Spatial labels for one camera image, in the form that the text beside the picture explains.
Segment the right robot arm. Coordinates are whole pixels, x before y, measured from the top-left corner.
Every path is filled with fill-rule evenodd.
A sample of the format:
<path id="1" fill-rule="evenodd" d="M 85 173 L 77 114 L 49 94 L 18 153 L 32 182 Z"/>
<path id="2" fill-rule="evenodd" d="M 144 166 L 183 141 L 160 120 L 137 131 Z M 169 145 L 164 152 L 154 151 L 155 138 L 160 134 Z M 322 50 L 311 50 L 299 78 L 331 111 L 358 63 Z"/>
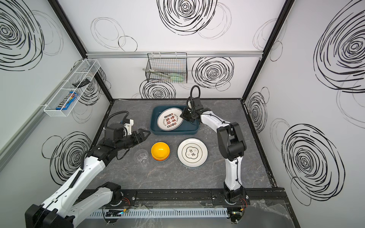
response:
<path id="1" fill-rule="evenodd" d="M 247 145 L 240 125 L 237 122 L 225 121 L 211 109 L 204 108 L 198 97 L 189 97 L 182 112 L 181 117 L 185 121 L 199 120 L 216 132 L 219 151 L 225 159 L 224 197 L 229 204 L 235 204 L 246 196 L 240 169 Z"/>

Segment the white plate green flower outline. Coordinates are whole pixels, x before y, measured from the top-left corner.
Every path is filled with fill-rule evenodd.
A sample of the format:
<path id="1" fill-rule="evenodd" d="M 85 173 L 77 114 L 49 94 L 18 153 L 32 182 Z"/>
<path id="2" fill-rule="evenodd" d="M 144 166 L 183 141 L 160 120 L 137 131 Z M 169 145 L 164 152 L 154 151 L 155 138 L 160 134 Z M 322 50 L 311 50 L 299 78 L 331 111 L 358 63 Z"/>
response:
<path id="1" fill-rule="evenodd" d="M 183 165 L 194 168 L 206 162 L 208 149 L 201 140 L 189 138 L 180 143 L 177 155 Z"/>

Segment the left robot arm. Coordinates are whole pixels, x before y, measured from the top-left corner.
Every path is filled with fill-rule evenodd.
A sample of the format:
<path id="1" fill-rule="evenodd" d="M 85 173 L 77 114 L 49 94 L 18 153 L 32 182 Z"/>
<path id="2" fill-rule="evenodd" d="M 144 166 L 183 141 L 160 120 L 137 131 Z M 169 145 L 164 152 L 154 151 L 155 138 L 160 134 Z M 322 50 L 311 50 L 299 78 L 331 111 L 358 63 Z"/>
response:
<path id="1" fill-rule="evenodd" d="M 97 209 L 124 199 L 118 184 L 107 182 L 77 202 L 91 181 L 117 157 L 121 150 L 147 140 L 150 131 L 132 131 L 133 121 L 114 123 L 104 127 L 104 137 L 89 151 L 83 153 L 76 172 L 41 205 L 31 205 L 25 212 L 27 228 L 75 228 Z"/>

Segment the plate with red characters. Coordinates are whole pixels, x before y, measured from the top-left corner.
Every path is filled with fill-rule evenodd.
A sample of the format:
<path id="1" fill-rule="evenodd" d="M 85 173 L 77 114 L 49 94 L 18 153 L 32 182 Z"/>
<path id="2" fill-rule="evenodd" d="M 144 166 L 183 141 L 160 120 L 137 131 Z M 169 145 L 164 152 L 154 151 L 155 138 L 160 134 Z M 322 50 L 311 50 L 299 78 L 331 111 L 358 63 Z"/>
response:
<path id="1" fill-rule="evenodd" d="M 157 126 L 162 131 L 177 129 L 183 123 L 183 119 L 180 117 L 181 113 L 182 110 L 176 107 L 164 110 L 157 118 Z"/>

